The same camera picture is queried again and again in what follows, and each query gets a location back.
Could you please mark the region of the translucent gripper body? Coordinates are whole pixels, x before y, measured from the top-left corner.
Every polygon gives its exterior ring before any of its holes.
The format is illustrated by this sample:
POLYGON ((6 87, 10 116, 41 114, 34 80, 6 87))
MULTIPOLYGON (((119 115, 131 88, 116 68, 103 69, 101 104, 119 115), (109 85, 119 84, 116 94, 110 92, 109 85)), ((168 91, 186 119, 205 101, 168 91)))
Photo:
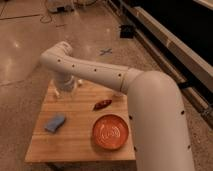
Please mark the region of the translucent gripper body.
POLYGON ((53 83, 57 99, 60 99, 63 95, 72 95, 76 89, 76 79, 71 74, 54 72, 53 83))

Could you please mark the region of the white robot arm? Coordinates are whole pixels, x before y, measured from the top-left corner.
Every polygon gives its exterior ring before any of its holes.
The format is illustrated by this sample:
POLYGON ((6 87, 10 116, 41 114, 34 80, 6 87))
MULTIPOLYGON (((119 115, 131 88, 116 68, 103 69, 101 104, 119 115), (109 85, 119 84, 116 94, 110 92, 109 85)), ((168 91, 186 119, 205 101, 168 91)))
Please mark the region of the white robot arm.
POLYGON ((138 171, 195 171, 181 91, 159 71, 73 58, 62 41, 45 50, 40 61, 64 80, 73 75, 127 96, 138 171))

